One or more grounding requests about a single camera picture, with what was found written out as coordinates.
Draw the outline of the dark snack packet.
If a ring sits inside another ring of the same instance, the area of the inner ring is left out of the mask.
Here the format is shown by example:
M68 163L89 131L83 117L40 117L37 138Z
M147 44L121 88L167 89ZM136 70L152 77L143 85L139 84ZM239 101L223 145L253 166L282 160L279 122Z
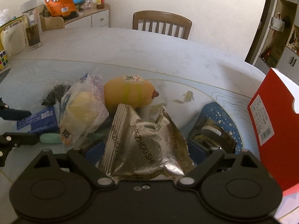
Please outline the dark snack packet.
M188 134L188 141L211 149L217 147L228 154L236 151L236 141L221 126L207 116L199 116Z

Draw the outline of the red lid jar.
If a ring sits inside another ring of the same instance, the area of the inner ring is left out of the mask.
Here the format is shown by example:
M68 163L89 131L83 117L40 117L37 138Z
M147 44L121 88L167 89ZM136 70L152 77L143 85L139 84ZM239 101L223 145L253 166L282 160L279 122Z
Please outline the red lid jar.
M105 1L104 0L96 0L96 8L97 9L103 9L105 6Z

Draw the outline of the hanging tote bag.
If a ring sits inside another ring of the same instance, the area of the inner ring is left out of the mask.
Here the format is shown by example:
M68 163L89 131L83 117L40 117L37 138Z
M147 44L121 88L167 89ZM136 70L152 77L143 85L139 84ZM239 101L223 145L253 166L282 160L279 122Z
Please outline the hanging tote bag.
M278 13L276 17L271 18L270 28L277 32L283 32L285 27L285 22L281 19L281 14Z

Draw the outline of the white drawer cabinet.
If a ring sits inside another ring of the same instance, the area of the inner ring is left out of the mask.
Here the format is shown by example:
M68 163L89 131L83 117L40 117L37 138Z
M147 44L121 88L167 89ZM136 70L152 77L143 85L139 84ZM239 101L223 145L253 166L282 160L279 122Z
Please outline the white drawer cabinet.
M65 28L89 28L110 26L110 5L105 4L103 9L97 9L96 3L92 3L90 8L84 8L79 12L79 17L64 22Z

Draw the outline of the white electric kettle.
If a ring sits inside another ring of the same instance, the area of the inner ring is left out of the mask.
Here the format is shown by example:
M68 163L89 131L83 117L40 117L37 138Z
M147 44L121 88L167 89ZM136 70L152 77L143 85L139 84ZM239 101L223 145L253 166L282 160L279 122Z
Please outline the white electric kettle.
M17 21L4 26L1 42L9 58L22 52L26 47L22 22Z

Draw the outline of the red cardboard box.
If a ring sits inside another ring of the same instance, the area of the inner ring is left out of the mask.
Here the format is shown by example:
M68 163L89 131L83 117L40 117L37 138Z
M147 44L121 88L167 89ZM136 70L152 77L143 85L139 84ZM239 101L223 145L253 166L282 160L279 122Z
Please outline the red cardboard box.
M261 163L284 195L298 193L298 85L272 68L248 104Z

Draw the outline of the wooden chair far side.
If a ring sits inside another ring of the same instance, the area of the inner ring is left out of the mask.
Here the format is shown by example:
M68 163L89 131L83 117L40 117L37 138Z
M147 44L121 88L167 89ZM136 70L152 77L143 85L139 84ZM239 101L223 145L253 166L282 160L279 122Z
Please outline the wooden chair far side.
M132 29L188 39L192 24L181 15L146 10L133 14Z

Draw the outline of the blue small packet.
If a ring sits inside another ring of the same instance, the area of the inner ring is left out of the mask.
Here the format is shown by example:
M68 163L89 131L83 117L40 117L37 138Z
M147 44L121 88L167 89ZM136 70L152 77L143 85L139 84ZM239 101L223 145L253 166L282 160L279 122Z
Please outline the blue small packet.
M59 129L54 107L17 121L16 129L20 133L46 133Z

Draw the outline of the black crinkled small packet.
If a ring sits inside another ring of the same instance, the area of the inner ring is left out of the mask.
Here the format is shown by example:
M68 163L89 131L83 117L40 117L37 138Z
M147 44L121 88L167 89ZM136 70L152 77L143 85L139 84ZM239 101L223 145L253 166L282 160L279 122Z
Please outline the black crinkled small packet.
M55 85L52 90L50 90L46 97L42 100L41 105L51 107L56 104L56 102L61 103L62 97L65 93L70 89L69 84L57 84Z

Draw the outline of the glass bottle dark liquid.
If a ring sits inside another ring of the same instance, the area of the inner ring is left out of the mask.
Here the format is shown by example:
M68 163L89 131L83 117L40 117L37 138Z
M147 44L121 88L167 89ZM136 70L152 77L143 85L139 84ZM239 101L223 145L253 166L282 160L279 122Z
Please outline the glass bottle dark liquid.
M22 13L25 39L29 50L35 50L42 45L38 19L37 8Z

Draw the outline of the silver foil snack bag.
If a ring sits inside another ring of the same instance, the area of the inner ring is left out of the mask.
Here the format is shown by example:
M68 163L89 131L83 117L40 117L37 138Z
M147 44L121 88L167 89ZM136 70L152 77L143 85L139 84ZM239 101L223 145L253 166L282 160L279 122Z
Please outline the silver foil snack bag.
M99 169L119 180L175 180L194 169L185 138L165 108L155 122L119 104Z

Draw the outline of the yellow squishy bun toy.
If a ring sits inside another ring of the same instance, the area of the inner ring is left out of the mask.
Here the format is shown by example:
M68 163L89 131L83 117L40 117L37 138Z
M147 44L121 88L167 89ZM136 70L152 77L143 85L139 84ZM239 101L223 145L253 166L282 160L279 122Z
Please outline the yellow squishy bun toy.
M105 105L115 112L119 104L128 104L134 109L144 108L159 96L154 85L138 75L123 75L109 80L104 85Z

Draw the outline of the grey wall cabinet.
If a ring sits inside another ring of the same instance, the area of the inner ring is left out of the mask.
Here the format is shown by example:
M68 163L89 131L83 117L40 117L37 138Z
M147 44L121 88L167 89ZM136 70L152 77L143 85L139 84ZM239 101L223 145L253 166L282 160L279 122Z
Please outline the grey wall cabinet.
M285 22L285 27L283 32L272 30L270 28L270 19L269 26L266 30L266 37L263 40L258 56L255 58L253 64L253 66L263 73L266 74L271 67L278 65L289 38L292 34L295 34L293 25L297 10L298 0L275 0L271 18L276 17L277 14L280 13L281 19Z

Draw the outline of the rubiks cube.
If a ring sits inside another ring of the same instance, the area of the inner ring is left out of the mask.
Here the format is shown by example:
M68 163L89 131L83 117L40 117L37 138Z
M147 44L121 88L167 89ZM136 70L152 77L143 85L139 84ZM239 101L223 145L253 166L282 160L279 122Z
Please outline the rubiks cube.
M6 52L4 50L0 51L0 70L3 70L7 66L7 63L8 57L6 55Z

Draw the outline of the clear bag yellow bread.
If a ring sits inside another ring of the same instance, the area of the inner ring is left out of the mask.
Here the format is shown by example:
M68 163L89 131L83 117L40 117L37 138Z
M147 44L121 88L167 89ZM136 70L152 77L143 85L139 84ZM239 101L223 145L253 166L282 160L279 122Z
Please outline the clear bag yellow bread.
M108 116L101 74L86 73L61 99L59 129L62 142L79 149Z

